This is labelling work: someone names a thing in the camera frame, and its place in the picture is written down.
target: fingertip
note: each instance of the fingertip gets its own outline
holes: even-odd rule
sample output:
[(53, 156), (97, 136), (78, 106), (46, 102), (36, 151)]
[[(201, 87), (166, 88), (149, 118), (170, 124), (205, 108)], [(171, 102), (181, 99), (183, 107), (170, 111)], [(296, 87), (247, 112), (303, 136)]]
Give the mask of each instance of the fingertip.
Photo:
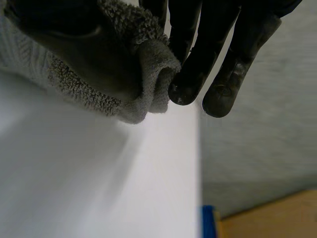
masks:
[(186, 106), (194, 102), (196, 97), (192, 96), (192, 89), (188, 87), (181, 87), (177, 84), (171, 83), (168, 89), (170, 100), (178, 105)]
[(222, 118), (229, 114), (234, 99), (228, 94), (228, 88), (216, 88), (211, 86), (203, 99), (203, 109), (207, 115), (214, 118)]

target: hand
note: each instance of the hand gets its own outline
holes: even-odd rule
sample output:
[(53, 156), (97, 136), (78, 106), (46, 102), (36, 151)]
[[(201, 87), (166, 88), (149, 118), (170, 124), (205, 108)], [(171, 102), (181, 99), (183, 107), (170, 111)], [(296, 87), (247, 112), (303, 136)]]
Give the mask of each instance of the hand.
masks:
[(121, 100), (141, 93), (138, 60), (96, 0), (8, 0), (5, 14), (96, 90)]
[[(198, 96), (235, 20), (230, 48), (203, 100), (210, 116), (226, 116), (263, 44), (301, 0), (169, 0), (170, 48), (183, 67), (169, 87), (170, 99), (188, 105)], [(167, 0), (139, 0), (164, 27)], [(198, 37), (188, 56), (201, 11)]]

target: gray carpet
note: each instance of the gray carpet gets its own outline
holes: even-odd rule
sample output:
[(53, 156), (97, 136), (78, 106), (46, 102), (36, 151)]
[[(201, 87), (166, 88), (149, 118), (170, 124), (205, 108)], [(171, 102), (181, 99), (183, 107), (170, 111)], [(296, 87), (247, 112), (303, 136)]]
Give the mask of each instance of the gray carpet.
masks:
[(204, 204), (224, 217), (317, 185), (316, 78), (317, 5), (304, 0), (260, 50), (231, 113), (201, 113)]

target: finger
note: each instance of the finger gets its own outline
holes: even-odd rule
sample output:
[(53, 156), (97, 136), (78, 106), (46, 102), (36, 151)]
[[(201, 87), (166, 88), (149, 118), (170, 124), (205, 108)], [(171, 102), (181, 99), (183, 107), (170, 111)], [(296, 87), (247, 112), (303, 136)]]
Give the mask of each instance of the finger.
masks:
[(163, 29), (165, 28), (167, 0), (139, 0), (139, 5), (150, 10), (153, 16), (158, 17), (159, 25)]
[(183, 63), (192, 46), (202, 0), (169, 0), (170, 48)]
[(169, 88), (173, 102), (188, 105), (196, 99), (239, 11), (236, 0), (203, 2), (197, 41)]
[(221, 70), (203, 100), (208, 115), (221, 118), (230, 112), (256, 54), (280, 24), (276, 15), (262, 7), (242, 6)]

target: gray towel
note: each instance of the gray towel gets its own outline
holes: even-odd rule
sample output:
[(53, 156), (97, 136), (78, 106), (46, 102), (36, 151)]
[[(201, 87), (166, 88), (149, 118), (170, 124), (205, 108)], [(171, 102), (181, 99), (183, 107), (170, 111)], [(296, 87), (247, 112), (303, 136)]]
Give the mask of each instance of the gray towel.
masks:
[[(1, 9), (4, 4), (5, 0), (0, 0)], [(180, 63), (169, 50), (158, 19), (148, 10), (119, 0), (100, 0), (99, 5), (111, 18), (118, 36), (129, 42), (128, 49), (140, 60), (143, 92), (135, 101), (122, 102), (91, 88), (54, 54), (23, 35), (2, 12), (0, 67), (54, 90), (65, 101), (128, 123), (140, 123), (148, 112), (166, 112), (168, 86), (180, 70)]]

